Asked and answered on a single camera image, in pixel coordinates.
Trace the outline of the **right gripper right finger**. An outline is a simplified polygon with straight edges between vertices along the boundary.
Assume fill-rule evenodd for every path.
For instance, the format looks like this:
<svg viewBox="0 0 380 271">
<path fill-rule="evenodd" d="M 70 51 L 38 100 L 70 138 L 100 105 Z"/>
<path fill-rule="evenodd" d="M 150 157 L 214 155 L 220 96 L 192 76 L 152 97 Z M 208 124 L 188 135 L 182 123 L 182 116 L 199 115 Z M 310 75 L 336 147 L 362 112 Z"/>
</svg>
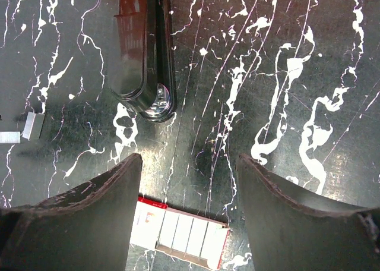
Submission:
<svg viewBox="0 0 380 271">
<path fill-rule="evenodd" d="M 238 195 L 255 270 L 378 270 L 379 209 L 311 192 L 248 155 Z"/>
</svg>

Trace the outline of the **black stapler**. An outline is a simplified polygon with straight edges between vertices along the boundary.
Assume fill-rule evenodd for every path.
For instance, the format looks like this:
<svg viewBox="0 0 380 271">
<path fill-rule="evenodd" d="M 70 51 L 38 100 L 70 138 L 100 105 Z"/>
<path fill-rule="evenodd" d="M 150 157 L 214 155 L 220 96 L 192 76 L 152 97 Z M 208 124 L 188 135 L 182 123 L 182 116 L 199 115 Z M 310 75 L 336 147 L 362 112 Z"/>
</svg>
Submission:
<svg viewBox="0 0 380 271">
<path fill-rule="evenodd" d="M 127 110 L 164 122 L 176 109 L 170 0 L 119 0 L 108 86 Z"/>
</svg>

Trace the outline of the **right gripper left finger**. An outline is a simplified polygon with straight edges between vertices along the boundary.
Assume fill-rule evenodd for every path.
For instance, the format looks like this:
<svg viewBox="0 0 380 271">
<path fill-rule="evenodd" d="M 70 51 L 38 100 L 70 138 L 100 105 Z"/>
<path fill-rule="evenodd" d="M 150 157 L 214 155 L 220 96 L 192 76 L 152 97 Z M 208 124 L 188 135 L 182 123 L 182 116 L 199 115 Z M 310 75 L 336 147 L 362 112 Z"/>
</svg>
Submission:
<svg viewBox="0 0 380 271">
<path fill-rule="evenodd" d="M 39 204 L 1 209 L 2 270 L 124 270 L 143 160 Z"/>
</svg>

